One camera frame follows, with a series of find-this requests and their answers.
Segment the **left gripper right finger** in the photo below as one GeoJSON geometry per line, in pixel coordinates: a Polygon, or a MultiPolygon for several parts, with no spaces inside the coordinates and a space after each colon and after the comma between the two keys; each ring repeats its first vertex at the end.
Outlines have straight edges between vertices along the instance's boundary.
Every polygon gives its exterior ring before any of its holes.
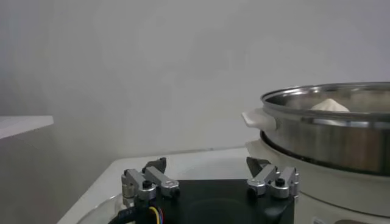
{"type": "Polygon", "coordinates": [[[249,192],[260,197],[270,192],[274,198],[298,197],[299,173],[295,167],[279,169],[266,159],[247,157],[252,178],[247,179],[249,192]]]}

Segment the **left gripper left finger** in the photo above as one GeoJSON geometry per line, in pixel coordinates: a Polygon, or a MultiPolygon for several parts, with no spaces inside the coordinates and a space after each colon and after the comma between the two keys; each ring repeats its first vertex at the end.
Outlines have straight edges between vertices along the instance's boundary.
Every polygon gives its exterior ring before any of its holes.
{"type": "Polygon", "coordinates": [[[176,199],[180,196],[180,184],[165,175],[166,158],[149,161],[139,172],[136,169],[126,169],[121,175],[122,203],[131,208],[138,204],[149,203],[162,197],[176,199]]]}

